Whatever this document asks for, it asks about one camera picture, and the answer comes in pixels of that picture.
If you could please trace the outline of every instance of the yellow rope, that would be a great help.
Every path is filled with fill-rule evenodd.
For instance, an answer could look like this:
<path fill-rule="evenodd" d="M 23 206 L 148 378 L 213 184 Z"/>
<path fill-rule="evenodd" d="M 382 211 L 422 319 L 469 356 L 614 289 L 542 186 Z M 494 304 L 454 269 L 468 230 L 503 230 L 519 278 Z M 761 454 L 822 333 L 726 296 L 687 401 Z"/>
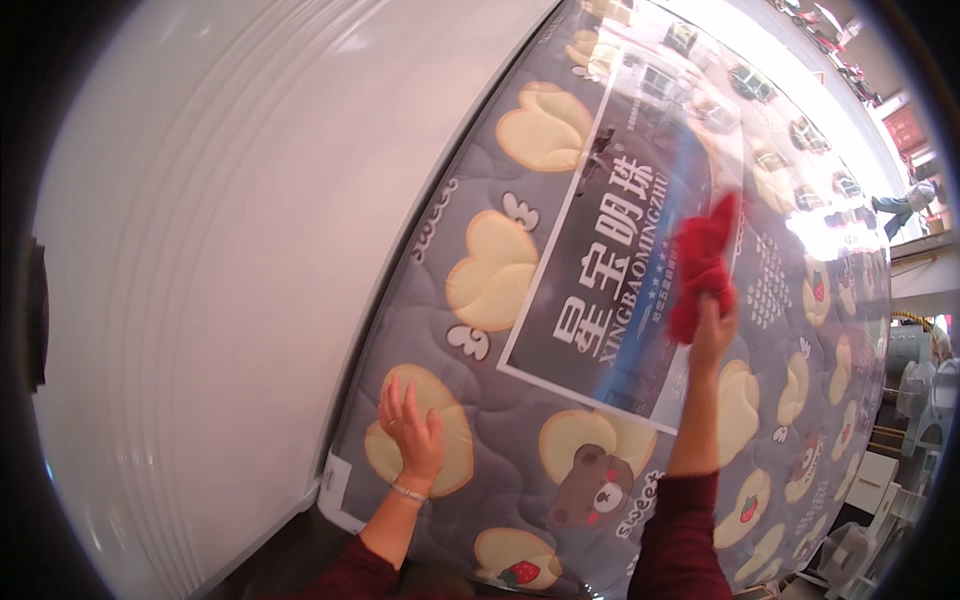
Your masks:
<path fill-rule="evenodd" d="M 917 323 L 920 324 L 921 327 L 924 328 L 924 333 L 929 333 L 929 332 L 930 332 L 930 329 L 932 328 L 932 325 L 931 325 L 930 323 L 928 323 L 926 319 L 924 319 L 923 317 L 920 317 L 920 316 L 918 316 L 918 315 L 915 315 L 915 314 L 913 314 L 913 313 L 908 313 L 908 312 L 906 312 L 905 310 L 895 310 L 895 311 L 893 311 L 893 312 L 890 313 L 890 316 L 891 316 L 891 317 L 904 317 L 904 318 L 906 318 L 906 319 L 910 319 L 911 321 L 916 321 Z"/>

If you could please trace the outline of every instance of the silver bracelet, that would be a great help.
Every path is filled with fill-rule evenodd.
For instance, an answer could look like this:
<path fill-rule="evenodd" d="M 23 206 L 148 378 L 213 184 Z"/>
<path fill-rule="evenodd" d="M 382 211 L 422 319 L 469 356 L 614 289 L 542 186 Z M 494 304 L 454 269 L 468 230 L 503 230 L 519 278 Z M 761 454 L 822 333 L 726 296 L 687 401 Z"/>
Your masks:
<path fill-rule="evenodd" d="M 420 504 L 423 504 L 427 500 L 427 497 L 422 493 L 411 492 L 410 490 L 407 490 L 406 488 L 398 484 L 396 481 L 390 485 L 391 487 L 394 488 L 394 492 L 399 493 L 400 495 L 404 495 L 412 500 L 416 500 Z"/>

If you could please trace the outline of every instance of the gray quilted mattress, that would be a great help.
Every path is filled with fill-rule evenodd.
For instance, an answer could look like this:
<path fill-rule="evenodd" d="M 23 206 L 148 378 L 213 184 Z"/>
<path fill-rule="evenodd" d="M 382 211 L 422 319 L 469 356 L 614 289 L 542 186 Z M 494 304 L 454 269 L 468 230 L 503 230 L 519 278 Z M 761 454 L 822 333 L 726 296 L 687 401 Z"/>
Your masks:
<path fill-rule="evenodd" d="M 734 590 L 803 568 L 867 445 L 889 266 L 867 199 L 761 73 L 652 5 L 561 4 L 466 130 L 349 384 L 319 504 L 359 531 L 400 469 L 394 374 L 447 460 L 410 557 L 504 588 L 626 595 L 674 442 L 671 234 L 728 190 L 714 544 Z"/>

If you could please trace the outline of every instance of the hand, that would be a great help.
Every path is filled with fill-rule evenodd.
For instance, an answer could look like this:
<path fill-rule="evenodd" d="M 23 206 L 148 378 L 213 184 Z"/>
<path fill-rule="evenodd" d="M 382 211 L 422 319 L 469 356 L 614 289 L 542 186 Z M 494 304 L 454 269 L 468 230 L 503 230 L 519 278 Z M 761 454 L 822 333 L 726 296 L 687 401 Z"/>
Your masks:
<path fill-rule="evenodd" d="M 690 375 L 715 376 L 720 357 L 736 335 L 736 301 L 723 317 L 717 300 L 707 294 L 700 297 L 700 322 L 690 346 Z"/>
<path fill-rule="evenodd" d="M 440 415 L 435 408 L 420 418 L 417 408 L 417 387 L 407 383 L 400 402 L 400 380 L 394 377 L 380 395 L 377 407 L 380 426 L 400 447 L 403 469 L 396 482 L 411 492 L 426 495 L 444 466 L 446 447 Z"/>

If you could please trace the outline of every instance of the red sleeve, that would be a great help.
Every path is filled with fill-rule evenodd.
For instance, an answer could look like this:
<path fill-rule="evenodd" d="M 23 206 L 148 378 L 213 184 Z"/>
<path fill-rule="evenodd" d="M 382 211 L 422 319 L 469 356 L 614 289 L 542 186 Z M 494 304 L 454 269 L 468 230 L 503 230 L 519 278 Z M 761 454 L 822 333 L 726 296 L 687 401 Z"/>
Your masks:
<path fill-rule="evenodd" d="M 657 508 L 640 540 L 630 600 L 733 598 L 713 550 L 718 476 L 660 480 Z"/>
<path fill-rule="evenodd" d="M 322 575 L 303 589 L 271 596 L 269 600 L 380 600 L 396 587 L 398 579 L 399 572 L 394 566 L 373 554 L 357 536 L 347 542 L 337 560 Z"/>

